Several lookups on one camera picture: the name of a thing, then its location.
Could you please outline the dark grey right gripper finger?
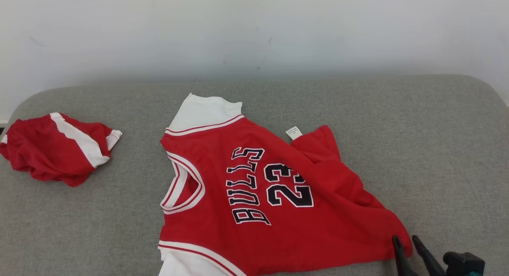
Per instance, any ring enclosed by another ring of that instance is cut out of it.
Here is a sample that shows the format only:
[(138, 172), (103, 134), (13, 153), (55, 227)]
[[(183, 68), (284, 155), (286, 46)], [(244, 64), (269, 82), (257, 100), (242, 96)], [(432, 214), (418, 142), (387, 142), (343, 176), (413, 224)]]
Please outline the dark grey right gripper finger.
[(412, 236), (412, 242), (418, 255), (422, 258), (425, 263), (425, 267), (429, 276), (447, 276), (447, 273), (436, 261), (435, 257), (429, 252), (426, 246), (422, 243), (420, 238), (416, 235)]
[(402, 242), (400, 241), (400, 238), (397, 235), (394, 235), (392, 237), (392, 245), (396, 260), (397, 275), (418, 276), (418, 274), (416, 274), (416, 272), (409, 265), (405, 255), (404, 247), (402, 245)]

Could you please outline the red Bulls basketball jersey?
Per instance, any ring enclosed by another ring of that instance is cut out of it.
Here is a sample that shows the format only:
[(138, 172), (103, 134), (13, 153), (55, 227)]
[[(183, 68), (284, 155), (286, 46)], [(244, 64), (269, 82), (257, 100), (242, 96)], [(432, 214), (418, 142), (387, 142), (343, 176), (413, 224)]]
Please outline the red Bulls basketball jersey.
[(247, 119), (242, 103), (190, 94), (161, 144), (176, 176), (161, 202), (158, 276), (312, 271), (413, 252), (402, 222), (341, 160), (327, 126), (286, 133)]

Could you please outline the red shorts with white stripe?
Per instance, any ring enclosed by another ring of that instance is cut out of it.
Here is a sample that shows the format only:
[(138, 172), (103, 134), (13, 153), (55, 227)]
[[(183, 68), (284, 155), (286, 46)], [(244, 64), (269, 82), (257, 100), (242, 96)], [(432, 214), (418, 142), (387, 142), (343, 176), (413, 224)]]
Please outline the red shorts with white stripe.
[(16, 120), (0, 141), (0, 155), (12, 169), (39, 181), (83, 184), (107, 163), (122, 136), (101, 122), (81, 122), (63, 113)]

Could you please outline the grey fabric sofa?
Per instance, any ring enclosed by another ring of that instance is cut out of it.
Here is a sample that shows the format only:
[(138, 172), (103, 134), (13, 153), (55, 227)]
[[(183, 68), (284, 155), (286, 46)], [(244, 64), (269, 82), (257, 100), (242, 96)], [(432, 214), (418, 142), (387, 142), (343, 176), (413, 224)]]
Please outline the grey fabric sofa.
[(462, 75), (96, 84), (52, 89), (10, 118), (62, 112), (122, 131), (112, 158), (71, 188), (0, 156), (0, 276), (157, 276), (160, 202), (173, 169), (160, 138), (193, 93), (242, 102), (284, 141), (328, 125), (364, 187), (441, 260), (449, 251), (509, 276), (509, 108)]

